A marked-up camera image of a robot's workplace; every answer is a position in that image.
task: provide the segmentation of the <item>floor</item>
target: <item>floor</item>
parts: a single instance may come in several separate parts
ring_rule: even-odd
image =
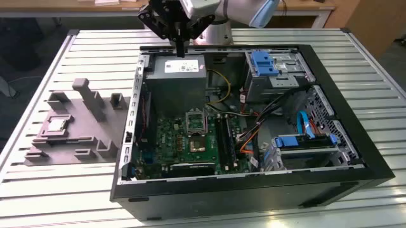
[[[20,116],[29,103],[31,97],[40,83],[40,77],[47,73],[55,54],[64,41],[69,29],[140,29],[141,24],[129,18],[97,19],[85,18],[87,23],[79,19],[63,19],[63,26],[56,27],[51,19],[37,19],[45,39],[36,44],[36,51],[41,58],[40,66],[29,72],[17,72],[0,58],[0,74],[7,81],[19,79],[11,86],[19,91],[19,96],[11,99],[0,94],[0,152],[7,143]],[[392,76],[399,86],[406,89],[406,47],[394,42],[384,55],[378,59],[383,68]]]

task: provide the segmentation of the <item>wooden desk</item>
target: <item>wooden desk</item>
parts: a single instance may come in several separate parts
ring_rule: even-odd
[[[79,2],[77,0],[1,0],[1,12],[121,12],[137,11],[148,3],[148,0],[137,2],[120,2],[119,5],[95,6],[92,1]],[[288,10],[332,10],[332,0],[319,3],[312,0],[286,0]],[[283,4],[279,4],[279,11],[283,11]]]
[[[316,16],[312,28],[322,28],[331,11],[334,0],[319,3],[312,0],[286,0],[287,16]],[[148,0],[121,2],[112,6],[95,6],[92,1],[77,0],[0,0],[0,17],[56,18],[56,17],[123,17],[136,16]],[[275,15],[283,14],[280,2]]]

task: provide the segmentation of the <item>yellow wire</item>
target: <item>yellow wire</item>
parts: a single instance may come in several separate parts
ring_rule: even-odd
[[[226,81],[226,83],[227,83],[227,86],[228,86],[228,91],[227,91],[227,94],[226,94],[226,96],[222,98],[222,99],[219,99],[218,101],[211,101],[211,102],[208,102],[207,104],[216,104],[216,103],[220,103],[222,101],[224,101],[226,99],[227,99],[227,97],[230,96],[230,93],[231,93],[231,83],[230,83],[230,81],[227,80],[227,78],[226,78],[226,76],[220,73],[220,72],[218,72],[216,70],[212,70],[212,69],[206,69],[207,71],[212,71],[212,72],[215,72],[218,75],[220,75],[222,77],[223,77],[223,79],[224,79],[224,81]]]

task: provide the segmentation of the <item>open computer tower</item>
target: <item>open computer tower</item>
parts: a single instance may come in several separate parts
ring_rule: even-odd
[[[392,177],[310,45],[141,48],[111,191],[135,218],[324,206]]]

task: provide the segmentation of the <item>ram slot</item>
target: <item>ram slot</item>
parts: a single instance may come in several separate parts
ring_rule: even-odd
[[[227,145],[228,145],[228,164],[230,167],[236,167],[238,166],[238,160],[236,160],[236,154],[235,154],[235,142],[234,142],[234,138],[232,138],[232,133],[231,133],[231,126],[230,126],[230,122],[228,122],[228,118],[223,119],[224,122],[224,126],[226,126],[226,131],[227,131]]]
[[[228,171],[228,144],[226,140],[226,134],[223,131],[223,121],[222,118],[215,119],[215,136],[216,136],[216,144],[218,144],[218,155],[219,155],[219,162],[220,168],[223,171]]]

